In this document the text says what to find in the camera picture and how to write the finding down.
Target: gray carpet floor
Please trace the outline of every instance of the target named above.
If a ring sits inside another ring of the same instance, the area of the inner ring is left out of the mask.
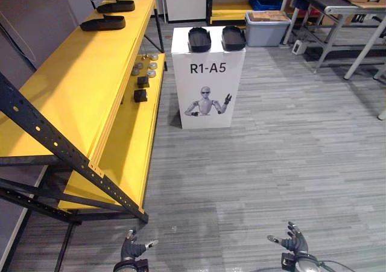
[[[140,242],[159,240],[144,255],[151,271],[280,271],[284,249],[266,236],[284,237],[288,220],[319,259],[384,272],[386,122],[376,116],[385,108],[386,80],[372,79],[380,67],[372,63],[383,63],[384,54],[345,81],[352,52],[332,54],[313,74],[318,50],[295,56],[288,48],[247,48],[232,127],[182,130],[172,30],[199,25],[162,24],[169,71],[145,196],[149,223],[85,222],[62,272],[112,271],[131,227]],[[368,31],[344,30],[339,39],[366,41]],[[157,40],[154,22],[147,34]],[[66,224],[33,213],[10,271],[52,271],[65,231]]]

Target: humanoid robot illustration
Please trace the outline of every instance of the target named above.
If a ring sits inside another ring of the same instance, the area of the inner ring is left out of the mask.
[[[209,98],[210,88],[205,86],[201,88],[201,100],[193,101],[192,104],[186,109],[185,115],[188,116],[206,116],[210,115],[209,112],[214,106],[218,114],[223,114],[227,110],[228,104],[232,99],[231,94],[225,97],[224,104],[221,106],[217,100],[211,100]]]

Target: yellow shelf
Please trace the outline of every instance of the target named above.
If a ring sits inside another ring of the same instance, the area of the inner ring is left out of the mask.
[[[248,2],[236,4],[214,4],[212,7],[212,16],[210,17],[210,23],[212,23],[212,21],[244,20],[245,13],[247,11],[252,11],[252,7],[249,5]]]
[[[137,61],[143,62],[145,65],[139,75],[144,76],[149,59],[142,61],[141,56],[138,56]],[[130,77],[124,93],[123,104],[118,109],[100,160],[100,168],[140,209],[142,208],[145,194],[156,127],[164,61],[165,55],[159,54],[157,75],[154,78],[149,78],[150,87],[146,88],[147,102],[134,102],[133,92],[138,87],[136,87],[136,77]],[[70,176],[65,193],[118,204],[75,171]],[[61,201],[59,208],[68,210],[92,207]]]
[[[126,27],[85,32],[78,27],[20,92],[92,163],[98,164],[141,45],[154,0],[115,13]],[[88,19],[102,17],[94,11]],[[5,115],[0,115],[0,157],[52,154]]]

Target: black electronic device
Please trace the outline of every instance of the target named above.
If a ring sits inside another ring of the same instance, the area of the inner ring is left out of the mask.
[[[134,101],[136,103],[146,102],[147,101],[147,93],[145,89],[138,89],[134,91]]]
[[[147,76],[140,76],[137,78],[137,86],[138,88],[148,88],[149,85],[149,77]]]

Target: white cardboard box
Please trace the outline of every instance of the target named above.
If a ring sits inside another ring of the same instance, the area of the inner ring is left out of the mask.
[[[204,53],[189,51],[190,27],[173,32],[171,52],[182,128],[186,129],[230,127],[244,63],[245,49],[223,50],[224,27],[204,28],[212,39],[211,49]]]

